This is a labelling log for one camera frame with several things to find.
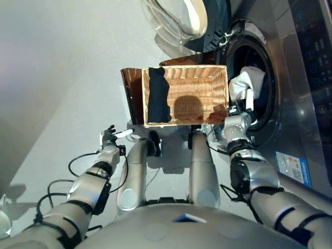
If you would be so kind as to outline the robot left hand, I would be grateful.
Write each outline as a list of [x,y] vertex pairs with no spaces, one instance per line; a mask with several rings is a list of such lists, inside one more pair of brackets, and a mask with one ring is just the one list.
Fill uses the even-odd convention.
[[100,134],[100,147],[103,149],[106,146],[114,145],[116,146],[116,141],[118,139],[124,138],[134,132],[134,129],[127,129],[124,131],[117,132],[115,125],[110,125],[106,130],[102,131]]

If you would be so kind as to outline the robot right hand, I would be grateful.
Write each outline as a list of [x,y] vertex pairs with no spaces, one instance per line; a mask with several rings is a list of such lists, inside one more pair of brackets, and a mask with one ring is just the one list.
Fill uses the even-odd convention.
[[230,91],[230,106],[227,110],[229,116],[239,115],[254,110],[254,93],[247,88],[242,91]]

